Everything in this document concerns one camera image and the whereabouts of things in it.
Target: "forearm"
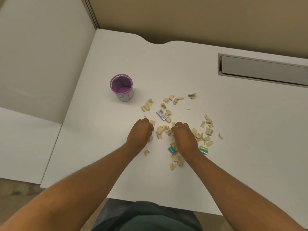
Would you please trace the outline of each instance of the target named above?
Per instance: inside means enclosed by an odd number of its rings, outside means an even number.
[[[283,210],[219,168],[201,152],[186,159],[233,229],[305,231]]]
[[[80,230],[139,151],[124,144],[43,191],[5,225],[10,230],[18,227],[35,230],[32,223],[36,224],[37,230]]]

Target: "person's left arm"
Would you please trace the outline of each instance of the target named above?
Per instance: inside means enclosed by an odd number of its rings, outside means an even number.
[[[148,119],[138,120],[122,147],[44,190],[7,220],[0,231],[80,230],[145,147],[153,130]]]

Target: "purple rim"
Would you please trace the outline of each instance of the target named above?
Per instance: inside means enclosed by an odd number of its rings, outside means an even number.
[[[116,79],[117,77],[121,76],[121,75],[123,75],[123,76],[129,78],[129,80],[130,80],[131,83],[132,83],[131,88],[130,88],[127,92],[124,92],[124,93],[118,93],[118,92],[116,92],[116,91],[112,88],[112,86],[111,86],[111,83],[113,82],[113,80]],[[114,93],[119,94],[119,95],[123,95],[123,94],[129,93],[130,90],[133,88],[133,81],[132,81],[132,79],[131,79],[127,74],[120,73],[120,74],[115,75],[115,76],[110,80],[110,88],[111,88],[111,90],[112,90]]]

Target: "barcode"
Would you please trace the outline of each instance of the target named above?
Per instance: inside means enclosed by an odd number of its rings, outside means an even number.
[[[166,118],[168,117],[168,115],[162,109],[158,110],[156,113],[161,117],[162,120],[166,120]]]

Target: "brown tiled floor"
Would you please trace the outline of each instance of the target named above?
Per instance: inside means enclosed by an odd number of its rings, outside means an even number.
[[[12,181],[0,178],[0,225],[22,206],[31,201],[43,189],[37,184]],[[82,227],[82,231],[90,231],[107,199],[97,208]],[[232,231],[223,216],[195,212],[204,231]]]

